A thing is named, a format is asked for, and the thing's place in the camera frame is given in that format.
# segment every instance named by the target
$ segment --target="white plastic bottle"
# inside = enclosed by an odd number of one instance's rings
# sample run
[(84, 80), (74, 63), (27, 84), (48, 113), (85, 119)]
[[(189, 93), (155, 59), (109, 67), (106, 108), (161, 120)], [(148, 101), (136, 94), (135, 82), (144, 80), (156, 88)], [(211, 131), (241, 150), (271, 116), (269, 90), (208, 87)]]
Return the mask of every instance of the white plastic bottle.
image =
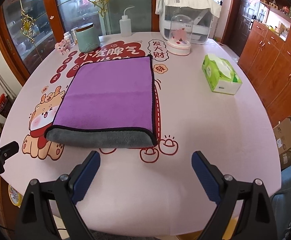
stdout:
[(70, 32), (66, 32), (66, 33), (64, 34), (64, 39), (65, 39), (66, 41), (69, 40), (69, 41), (70, 41), (70, 44), (73, 45), (73, 39), (72, 39), (72, 36), (71, 36)]
[(120, 20), (120, 31), (121, 31), (122, 37), (129, 37), (132, 35), (131, 19), (129, 19), (125, 13), (128, 9), (134, 8), (134, 7), (135, 6), (128, 7), (123, 12), (122, 19)]

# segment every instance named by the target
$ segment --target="wooden shelf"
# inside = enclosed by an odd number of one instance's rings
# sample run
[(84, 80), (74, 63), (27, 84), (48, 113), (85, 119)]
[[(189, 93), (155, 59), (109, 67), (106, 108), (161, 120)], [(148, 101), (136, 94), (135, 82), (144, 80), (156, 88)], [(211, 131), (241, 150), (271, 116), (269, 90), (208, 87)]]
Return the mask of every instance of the wooden shelf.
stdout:
[(285, 19), (286, 21), (288, 21), (289, 23), (291, 23), (291, 18), (286, 15), (285, 13), (279, 11), (278, 9), (276, 8), (273, 8), (272, 6), (264, 3), (264, 2), (261, 2), (262, 4), (264, 4), (267, 8), (269, 8), (270, 11), (274, 12), (275, 14), (281, 16), (283, 19)]

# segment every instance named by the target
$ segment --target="white tissue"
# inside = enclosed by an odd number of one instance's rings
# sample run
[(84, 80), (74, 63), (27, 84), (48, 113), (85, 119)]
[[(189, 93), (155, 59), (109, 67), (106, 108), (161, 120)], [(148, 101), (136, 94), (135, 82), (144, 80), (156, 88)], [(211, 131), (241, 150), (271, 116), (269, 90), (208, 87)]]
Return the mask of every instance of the white tissue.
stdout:
[(227, 78), (231, 78), (231, 70), (226, 65), (226, 63), (223, 62), (223, 60), (221, 60), (214, 54), (208, 54), (207, 56), (209, 57), (210, 60), (213, 60), (216, 63), (218, 69), (222, 72), (223, 75), (225, 75)]

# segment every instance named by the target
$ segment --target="metal screw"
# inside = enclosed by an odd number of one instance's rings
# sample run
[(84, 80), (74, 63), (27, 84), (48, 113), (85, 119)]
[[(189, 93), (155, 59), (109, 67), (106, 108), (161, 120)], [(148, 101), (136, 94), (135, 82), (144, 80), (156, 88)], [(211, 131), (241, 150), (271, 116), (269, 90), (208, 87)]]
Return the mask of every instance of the metal screw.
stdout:
[(31, 179), (30, 184), (33, 186), (38, 182), (37, 179)]
[(256, 180), (255, 180), (255, 184), (261, 186), (261, 185), (263, 184), (263, 182), (262, 182), (262, 180), (260, 180), (260, 179), (256, 179)]
[(68, 178), (69, 178), (69, 175), (68, 175), (68, 174), (62, 174), (62, 175), (60, 176), (60, 180), (61, 180), (61, 181), (66, 181), (66, 180), (68, 180)]
[(226, 175), (224, 175), (224, 179), (227, 181), (231, 181), (231, 180), (233, 180), (233, 177), (229, 174), (226, 174)]

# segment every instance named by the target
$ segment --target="blue gripper pad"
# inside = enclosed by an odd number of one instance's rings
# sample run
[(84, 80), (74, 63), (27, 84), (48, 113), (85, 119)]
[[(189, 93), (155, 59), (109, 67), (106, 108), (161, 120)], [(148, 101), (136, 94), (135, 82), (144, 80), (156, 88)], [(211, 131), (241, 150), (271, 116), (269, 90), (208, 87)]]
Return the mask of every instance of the blue gripper pad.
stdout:
[(74, 168), (74, 174), (71, 176), (69, 181), (69, 185), (73, 184), (73, 195), (71, 199), (74, 205), (84, 198), (96, 172), (100, 167), (100, 163), (100, 154), (96, 151), (92, 151), (82, 164)]
[(195, 174), (200, 180), (201, 185), (204, 188), (204, 191), (206, 192), (209, 200), (219, 205), (221, 201), (221, 197), (219, 194), (220, 192), (219, 184), (215, 180), (214, 176), (212, 175), (212, 173), (210, 172), (209, 168), (204, 163), (202, 158), (205, 159), (205, 157), (200, 151), (194, 152), (192, 154), (192, 159), (191, 159), (192, 168), (194, 169)]

